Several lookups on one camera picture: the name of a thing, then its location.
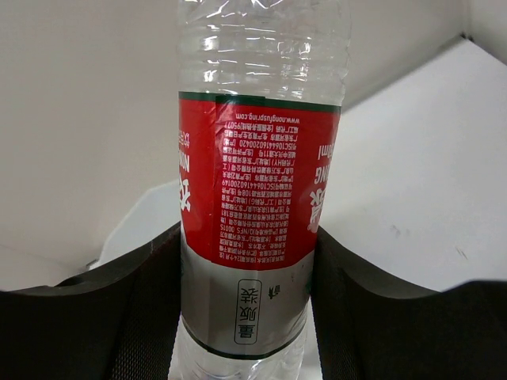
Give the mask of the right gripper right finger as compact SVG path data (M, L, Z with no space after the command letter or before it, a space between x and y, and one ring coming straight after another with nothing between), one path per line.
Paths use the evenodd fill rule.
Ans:
M318 231L311 303L325 379L503 379L506 284L432 291Z

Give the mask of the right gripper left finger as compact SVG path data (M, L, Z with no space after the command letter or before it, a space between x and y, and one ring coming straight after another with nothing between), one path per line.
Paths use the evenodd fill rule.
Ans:
M4 379L165 379L181 312L180 228L49 287L1 294Z

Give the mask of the red label water bottle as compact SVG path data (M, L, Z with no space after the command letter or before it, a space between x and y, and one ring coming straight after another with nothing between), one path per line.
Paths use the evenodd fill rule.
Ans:
M295 379L349 63L345 1L178 4L184 379Z

